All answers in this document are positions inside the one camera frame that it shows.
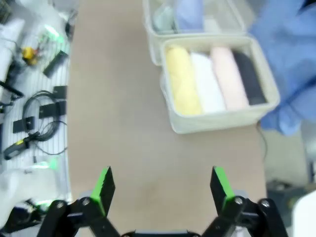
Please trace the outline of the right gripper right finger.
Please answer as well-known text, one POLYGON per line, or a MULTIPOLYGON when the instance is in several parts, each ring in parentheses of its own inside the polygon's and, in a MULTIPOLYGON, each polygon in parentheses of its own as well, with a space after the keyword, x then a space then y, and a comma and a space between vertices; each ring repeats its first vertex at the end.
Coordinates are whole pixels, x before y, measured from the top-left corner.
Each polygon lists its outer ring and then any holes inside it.
POLYGON ((231 237, 236 227, 246 228, 252 237, 288 236, 275 202, 262 198, 255 203, 235 195, 222 167, 212 168, 210 189, 218 216, 203 237, 231 237))

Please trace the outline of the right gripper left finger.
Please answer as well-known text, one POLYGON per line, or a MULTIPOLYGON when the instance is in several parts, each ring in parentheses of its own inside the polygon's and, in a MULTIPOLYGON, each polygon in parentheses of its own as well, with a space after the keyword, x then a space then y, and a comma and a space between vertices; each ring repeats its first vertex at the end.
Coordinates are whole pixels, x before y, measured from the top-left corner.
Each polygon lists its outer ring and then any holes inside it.
POLYGON ((110 166, 104 168, 92 193, 71 204, 51 203, 41 224, 39 237, 74 237, 79 229, 90 228, 95 237, 119 237, 107 215, 115 192, 110 166))

